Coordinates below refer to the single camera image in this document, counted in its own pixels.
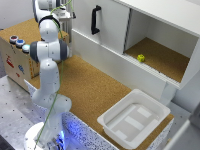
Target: door handle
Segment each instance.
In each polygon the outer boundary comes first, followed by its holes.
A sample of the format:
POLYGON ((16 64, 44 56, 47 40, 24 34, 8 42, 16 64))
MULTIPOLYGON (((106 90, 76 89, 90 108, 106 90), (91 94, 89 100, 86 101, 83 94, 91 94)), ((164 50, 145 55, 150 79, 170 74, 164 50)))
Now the door handle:
POLYGON ((96 12, 101 10, 100 6, 96 6, 96 8, 93 9, 92 11, 92 26, 91 26, 91 30, 92 30, 92 34, 96 34, 99 33, 100 30, 98 28, 96 28, 96 12))

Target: yellow toy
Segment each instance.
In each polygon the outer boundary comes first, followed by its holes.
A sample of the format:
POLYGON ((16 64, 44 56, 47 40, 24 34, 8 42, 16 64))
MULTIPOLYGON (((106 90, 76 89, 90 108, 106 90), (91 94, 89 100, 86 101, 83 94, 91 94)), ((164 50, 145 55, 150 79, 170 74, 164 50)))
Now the yellow toy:
POLYGON ((142 55, 142 54, 138 55, 137 60, 138 60, 139 62, 144 62, 144 60, 145 60, 144 55, 142 55))

